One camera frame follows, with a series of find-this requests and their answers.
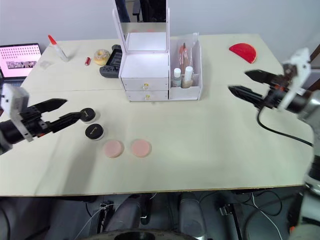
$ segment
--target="laptop screen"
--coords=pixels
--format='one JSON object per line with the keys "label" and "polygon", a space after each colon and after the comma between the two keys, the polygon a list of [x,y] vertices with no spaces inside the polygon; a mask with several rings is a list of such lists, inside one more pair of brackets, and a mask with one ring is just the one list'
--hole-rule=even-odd
{"label": "laptop screen", "polygon": [[4,79],[24,79],[40,57],[37,43],[0,46],[0,72]]}

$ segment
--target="black lid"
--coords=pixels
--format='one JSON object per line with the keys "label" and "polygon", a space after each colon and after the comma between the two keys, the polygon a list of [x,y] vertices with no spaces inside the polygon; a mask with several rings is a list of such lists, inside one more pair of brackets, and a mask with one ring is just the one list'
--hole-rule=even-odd
{"label": "black lid", "polygon": [[95,111],[90,108],[90,107],[87,107],[85,109],[82,109],[80,112],[82,112],[82,116],[81,116],[81,120],[83,122],[89,122],[91,121],[92,119],[94,119],[94,117],[96,116],[96,113]]}
{"label": "black lid", "polygon": [[104,129],[100,124],[91,124],[85,130],[85,135],[92,140],[98,139],[104,133]]}

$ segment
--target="drawer knob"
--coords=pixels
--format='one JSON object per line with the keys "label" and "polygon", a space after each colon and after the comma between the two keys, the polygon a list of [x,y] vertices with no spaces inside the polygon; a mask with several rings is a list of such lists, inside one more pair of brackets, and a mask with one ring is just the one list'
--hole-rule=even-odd
{"label": "drawer knob", "polygon": [[142,89],[143,89],[143,90],[148,90],[148,87],[149,87],[149,84],[148,84],[148,83],[145,83],[145,84],[143,84]]}

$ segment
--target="bottle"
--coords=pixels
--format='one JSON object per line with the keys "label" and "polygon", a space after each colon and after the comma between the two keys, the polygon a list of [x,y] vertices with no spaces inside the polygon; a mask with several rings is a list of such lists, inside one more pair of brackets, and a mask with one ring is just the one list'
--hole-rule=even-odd
{"label": "bottle", "polygon": [[188,89],[192,86],[192,74],[193,74],[194,68],[192,66],[187,66],[185,68],[184,78],[182,80],[182,88]]}
{"label": "bottle", "polygon": [[58,56],[65,62],[68,62],[68,57],[66,56],[66,54],[64,53],[64,51],[62,50],[62,48],[57,44],[57,42],[54,40],[54,38],[51,35],[48,35],[48,38],[52,44],[52,47],[54,48],[54,50],[56,51],[56,53],[58,54]]}
{"label": "bottle", "polygon": [[173,79],[171,87],[181,87],[181,69],[175,68],[173,70]]}

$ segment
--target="red cap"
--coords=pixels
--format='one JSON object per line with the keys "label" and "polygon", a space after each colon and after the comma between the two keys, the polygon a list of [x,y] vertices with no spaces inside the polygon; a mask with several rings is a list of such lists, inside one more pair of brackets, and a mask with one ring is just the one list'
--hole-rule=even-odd
{"label": "red cap", "polygon": [[54,40],[54,38],[51,35],[48,35],[48,38],[50,40],[50,42],[52,43],[52,45],[56,45],[56,41]]}

